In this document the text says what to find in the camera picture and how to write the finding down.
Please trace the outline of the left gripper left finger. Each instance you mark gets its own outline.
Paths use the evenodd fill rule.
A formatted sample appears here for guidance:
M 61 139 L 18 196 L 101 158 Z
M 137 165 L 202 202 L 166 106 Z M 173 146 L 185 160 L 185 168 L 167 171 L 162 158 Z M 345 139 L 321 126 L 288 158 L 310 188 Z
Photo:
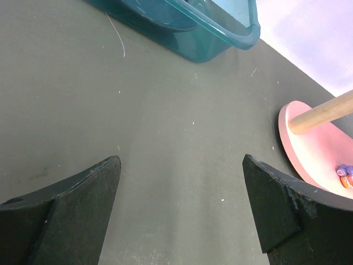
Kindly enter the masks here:
M 98 264 L 119 156 L 1 204 L 1 264 Z

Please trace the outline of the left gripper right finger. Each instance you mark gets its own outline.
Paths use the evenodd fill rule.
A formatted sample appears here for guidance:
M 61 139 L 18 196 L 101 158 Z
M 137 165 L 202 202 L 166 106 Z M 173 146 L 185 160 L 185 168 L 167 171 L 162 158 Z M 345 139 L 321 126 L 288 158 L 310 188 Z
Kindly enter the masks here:
M 245 185 L 270 264 L 352 264 L 352 199 L 246 154 Z

